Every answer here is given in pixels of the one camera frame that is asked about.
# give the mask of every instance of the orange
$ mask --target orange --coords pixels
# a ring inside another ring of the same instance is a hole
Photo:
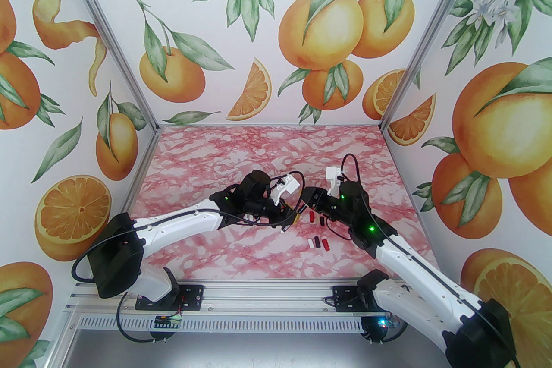
[[[395,49],[406,38],[414,23],[414,3],[405,0],[398,17],[385,31],[387,18],[385,0],[359,0],[364,17],[364,28],[353,55],[361,58],[378,58]]]
[[[552,94],[511,94],[476,115],[524,68],[490,66],[468,82],[454,106],[454,139],[469,165],[487,176],[527,175],[552,157]]]
[[[463,238],[479,239],[494,230],[502,214],[502,192],[495,178],[492,178],[487,185],[481,208],[473,219],[463,226],[458,226],[458,222],[465,201],[441,204],[453,187],[471,172],[473,169],[460,153],[444,157],[433,172],[431,195],[439,218],[451,232]]]
[[[375,80],[366,90],[364,98],[362,98],[362,110],[368,118],[381,119],[404,72],[404,69],[387,72]]]
[[[523,368],[552,360],[552,287],[533,265],[513,253],[486,248],[464,264],[462,287],[508,311],[517,358]]]
[[[190,102],[197,100],[205,90],[205,75],[197,64],[191,62],[182,53],[171,47],[171,55],[167,53],[167,67],[163,80],[147,58],[147,54],[140,60],[140,76],[158,97],[171,102]]]
[[[35,214],[40,248],[56,261],[81,256],[107,223],[111,194],[94,176],[76,175],[53,185]]]
[[[16,38],[16,15],[9,0],[0,0],[0,53]]]
[[[535,171],[508,181],[519,210],[536,228],[552,236],[552,159]]]
[[[243,92],[228,112],[229,121],[242,121],[254,117],[267,107],[272,95],[272,83],[266,67],[254,59]]]
[[[294,66],[329,69],[351,54],[362,34],[362,11],[356,0],[335,0],[315,17],[303,43],[311,0],[296,0],[278,31],[282,55]]]
[[[0,267],[0,294],[22,288],[36,289],[41,295],[6,314],[6,317],[19,323],[29,337],[0,343],[3,368],[18,368],[30,353],[42,333],[52,306],[52,281],[40,265],[15,262]]]
[[[347,99],[343,99],[343,95],[338,88],[333,91],[332,96],[328,102],[324,104],[324,88],[326,86],[326,79],[328,78],[329,71],[326,70],[312,70],[306,76],[303,81],[303,98],[305,101],[315,109],[319,110],[334,110],[339,109],[351,101],[353,101],[362,88],[362,82],[364,80],[362,71],[355,63],[349,60],[343,62],[345,72],[349,78],[349,93]]]
[[[128,116],[116,112],[109,117],[109,141],[113,153],[98,133],[96,159],[105,176],[120,181],[128,176],[138,156],[138,136]]]
[[[0,54],[0,74],[16,90],[28,108],[19,106],[0,94],[0,106],[5,122],[0,119],[0,129],[16,129],[27,124],[38,111],[40,90],[33,72],[16,56]]]
[[[436,96],[433,94],[410,114],[389,125],[388,132],[393,141],[398,145],[412,145],[426,133],[433,118]]]

